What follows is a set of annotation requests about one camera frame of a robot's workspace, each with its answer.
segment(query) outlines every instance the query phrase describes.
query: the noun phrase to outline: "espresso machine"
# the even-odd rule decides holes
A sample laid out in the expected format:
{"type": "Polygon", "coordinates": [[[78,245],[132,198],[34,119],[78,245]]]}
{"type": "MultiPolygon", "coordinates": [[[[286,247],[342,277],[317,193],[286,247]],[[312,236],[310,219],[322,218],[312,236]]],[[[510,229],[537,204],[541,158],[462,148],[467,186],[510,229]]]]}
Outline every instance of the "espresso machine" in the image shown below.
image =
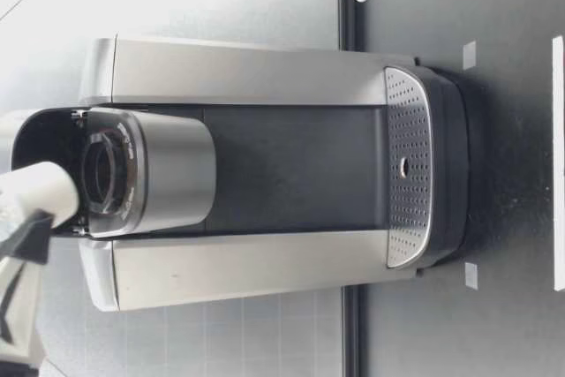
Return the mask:
{"type": "Polygon", "coordinates": [[[463,240],[462,98],[409,57],[100,39],[77,105],[0,118],[0,171],[46,161],[103,311],[410,278],[463,240]]]}

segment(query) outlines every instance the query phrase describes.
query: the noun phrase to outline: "black table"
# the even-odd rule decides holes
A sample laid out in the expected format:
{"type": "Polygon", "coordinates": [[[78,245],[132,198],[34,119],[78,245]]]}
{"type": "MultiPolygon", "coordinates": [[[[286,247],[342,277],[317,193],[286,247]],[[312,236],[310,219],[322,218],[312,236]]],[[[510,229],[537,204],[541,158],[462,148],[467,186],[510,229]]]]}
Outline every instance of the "black table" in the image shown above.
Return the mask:
{"type": "Polygon", "coordinates": [[[449,75],[470,116],[463,250],[417,279],[361,290],[361,375],[562,375],[552,38],[565,33],[565,0],[369,0],[344,25],[350,47],[413,55],[449,75]],[[477,66],[463,71],[463,45],[475,40],[477,66]],[[478,291],[464,285],[466,261],[478,264],[478,291]]]}

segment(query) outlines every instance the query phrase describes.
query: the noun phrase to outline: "white label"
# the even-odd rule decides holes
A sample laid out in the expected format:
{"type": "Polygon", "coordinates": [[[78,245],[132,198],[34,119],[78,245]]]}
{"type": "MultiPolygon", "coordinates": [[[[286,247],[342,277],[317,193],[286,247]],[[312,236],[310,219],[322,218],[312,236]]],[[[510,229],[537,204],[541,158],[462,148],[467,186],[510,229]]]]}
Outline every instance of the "white label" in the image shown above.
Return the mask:
{"type": "Polygon", "coordinates": [[[563,37],[553,40],[554,91],[554,288],[565,290],[565,119],[563,37]]]}
{"type": "Polygon", "coordinates": [[[472,41],[463,46],[463,69],[469,70],[475,66],[477,66],[477,42],[472,41]]]}
{"type": "Polygon", "coordinates": [[[465,286],[478,290],[478,267],[477,264],[465,262],[465,286]]]}

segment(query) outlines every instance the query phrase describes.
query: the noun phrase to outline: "gray background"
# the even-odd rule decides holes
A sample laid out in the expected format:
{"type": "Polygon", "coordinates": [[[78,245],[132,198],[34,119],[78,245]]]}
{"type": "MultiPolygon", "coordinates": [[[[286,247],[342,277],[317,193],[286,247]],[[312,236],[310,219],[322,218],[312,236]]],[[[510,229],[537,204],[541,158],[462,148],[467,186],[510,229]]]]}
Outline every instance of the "gray background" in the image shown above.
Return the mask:
{"type": "MultiPolygon", "coordinates": [[[[2,17],[17,0],[0,0],[2,17]]],[[[72,105],[89,41],[151,34],[337,49],[336,0],[25,0],[0,19],[0,110],[72,105]]],[[[77,246],[55,241],[39,327],[80,376],[341,375],[339,289],[97,312],[77,246]]],[[[54,374],[47,367],[42,375],[54,374]]]]}

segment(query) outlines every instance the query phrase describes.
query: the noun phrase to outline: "tiled wall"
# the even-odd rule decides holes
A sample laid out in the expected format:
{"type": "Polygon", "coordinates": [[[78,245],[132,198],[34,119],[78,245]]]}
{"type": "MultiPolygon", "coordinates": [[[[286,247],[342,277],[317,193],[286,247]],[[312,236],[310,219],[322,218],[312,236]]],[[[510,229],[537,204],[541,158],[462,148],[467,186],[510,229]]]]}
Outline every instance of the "tiled wall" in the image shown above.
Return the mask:
{"type": "Polygon", "coordinates": [[[342,374],[339,289],[101,313],[70,240],[53,243],[39,329],[69,377],[342,374]]]}

